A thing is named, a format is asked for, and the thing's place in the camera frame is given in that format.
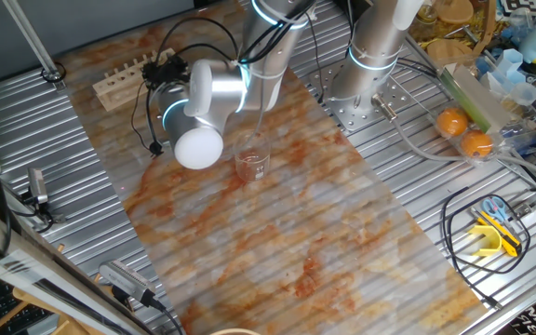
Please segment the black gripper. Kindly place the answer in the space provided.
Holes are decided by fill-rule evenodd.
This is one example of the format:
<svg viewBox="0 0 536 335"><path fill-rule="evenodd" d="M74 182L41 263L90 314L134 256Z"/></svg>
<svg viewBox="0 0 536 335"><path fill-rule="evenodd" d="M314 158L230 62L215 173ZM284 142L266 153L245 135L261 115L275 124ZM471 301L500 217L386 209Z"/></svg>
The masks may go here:
<svg viewBox="0 0 536 335"><path fill-rule="evenodd" d="M189 64L182 58L169 58L158 69L154 61L149 61L142 65L141 75L147 88L160 88L165 83L189 78Z"/></svg>

